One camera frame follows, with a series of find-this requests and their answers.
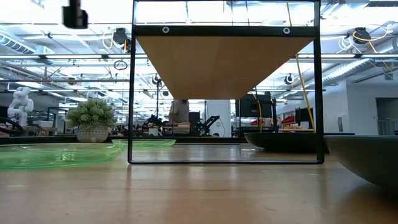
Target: green glass plate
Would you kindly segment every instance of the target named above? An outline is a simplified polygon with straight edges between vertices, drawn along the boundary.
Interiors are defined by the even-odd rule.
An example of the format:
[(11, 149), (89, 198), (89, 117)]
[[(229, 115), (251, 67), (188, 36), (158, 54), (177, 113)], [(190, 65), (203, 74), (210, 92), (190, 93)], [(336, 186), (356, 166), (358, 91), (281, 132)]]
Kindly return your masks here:
[[(127, 139), (113, 139), (113, 144), (121, 147), (127, 147)], [(134, 139), (132, 141), (132, 146), (135, 149), (144, 148), (166, 148), (171, 147), (175, 143), (174, 139)]]
[(78, 166), (118, 157), (123, 148), (115, 144), (56, 143), (0, 146), (0, 169)]

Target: underside of wooden board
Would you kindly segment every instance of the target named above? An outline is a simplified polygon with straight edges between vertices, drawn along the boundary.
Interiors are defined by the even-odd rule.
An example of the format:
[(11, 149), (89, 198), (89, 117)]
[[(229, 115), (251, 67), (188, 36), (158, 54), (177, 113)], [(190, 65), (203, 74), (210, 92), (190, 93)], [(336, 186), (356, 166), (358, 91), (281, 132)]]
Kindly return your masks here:
[(240, 99), (311, 37), (137, 36), (175, 99)]

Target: white planter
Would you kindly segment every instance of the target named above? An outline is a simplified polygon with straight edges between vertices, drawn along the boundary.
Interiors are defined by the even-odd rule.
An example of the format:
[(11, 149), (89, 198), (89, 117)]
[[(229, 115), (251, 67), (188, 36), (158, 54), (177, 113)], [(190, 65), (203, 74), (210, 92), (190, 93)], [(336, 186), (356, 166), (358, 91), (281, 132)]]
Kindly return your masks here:
[(108, 137), (108, 133), (108, 127), (105, 126), (98, 126), (84, 131), (77, 129), (76, 131), (77, 140), (80, 142), (90, 143), (100, 143), (105, 141)]

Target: potted plant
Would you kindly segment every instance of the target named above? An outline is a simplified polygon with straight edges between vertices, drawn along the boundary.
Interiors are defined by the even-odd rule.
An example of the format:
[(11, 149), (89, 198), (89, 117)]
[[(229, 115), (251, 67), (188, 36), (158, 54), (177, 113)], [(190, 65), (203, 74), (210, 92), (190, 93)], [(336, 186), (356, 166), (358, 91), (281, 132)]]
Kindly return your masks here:
[(108, 128), (115, 126), (111, 106), (101, 100), (88, 100), (67, 114), (68, 125), (78, 127), (80, 142), (103, 142), (108, 137)]

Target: person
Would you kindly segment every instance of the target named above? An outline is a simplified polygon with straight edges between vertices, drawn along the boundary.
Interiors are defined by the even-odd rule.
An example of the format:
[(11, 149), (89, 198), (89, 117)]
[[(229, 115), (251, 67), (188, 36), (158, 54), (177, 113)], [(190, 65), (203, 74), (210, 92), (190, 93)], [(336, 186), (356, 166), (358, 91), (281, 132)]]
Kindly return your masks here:
[(188, 100), (174, 100), (170, 108), (169, 123), (189, 123)]

